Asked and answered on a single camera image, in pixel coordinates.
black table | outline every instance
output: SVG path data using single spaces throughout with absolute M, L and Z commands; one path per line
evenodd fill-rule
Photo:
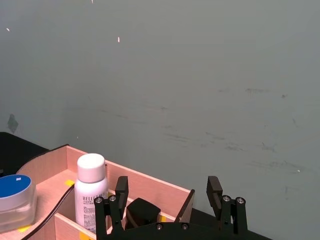
M 7 132 L 0 132 L 0 170 L 3 175 L 15 174 L 30 159 L 47 152 L 48 149 L 32 142 L 14 136 Z M 202 226 L 217 226 L 218 221 L 210 214 L 192 209 L 190 222 Z M 250 240 L 268 240 L 254 232 L 249 232 Z

wall scuff mark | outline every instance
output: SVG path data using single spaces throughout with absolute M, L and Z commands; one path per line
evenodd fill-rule
M 10 129 L 11 133 L 15 133 L 15 131 L 17 130 L 19 123 L 16 120 L 15 115 L 13 115 L 12 113 L 9 116 L 9 120 L 8 120 L 8 128 Z
M 270 90 L 268 89 L 257 89 L 257 88 L 247 88 L 245 91 L 249 94 L 263 94 L 263 93 L 270 92 Z

black surface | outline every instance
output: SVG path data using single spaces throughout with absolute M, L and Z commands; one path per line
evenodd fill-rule
M 0 132 L 0 170 L 3 175 L 15 174 L 26 162 L 48 149 L 7 132 Z
M 44 147 L 10 133 L 0 132 L 0 170 L 4 169 L 4 175 L 15 174 L 29 160 L 47 151 Z M 193 208 L 190 223 L 216 228 L 219 222 L 214 216 Z M 251 231 L 248 234 L 252 240 L 269 239 Z
M 213 227 L 192 223 L 162 222 L 128 230 L 112 229 L 111 234 L 97 232 L 97 240 L 254 240 L 249 236 L 239 236 L 222 232 Z

wooden compartment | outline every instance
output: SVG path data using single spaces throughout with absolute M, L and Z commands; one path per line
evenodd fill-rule
M 18 174 L 31 177 L 36 184 L 37 205 L 32 225 L 0 234 L 0 240 L 95 240 L 96 235 L 75 222 L 72 184 L 77 178 L 77 160 L 85 154 L 65 145 L 35 157 Z M 189 222 L 194 190 L 188 190 L 114 162 L 105 161 L 109 193 L 114 194 L 118 177 L 128 176 L 127 205 L 142 198 L 161 209 L 159 222 Z M 112 230 L 108 219 L 109 233 Z

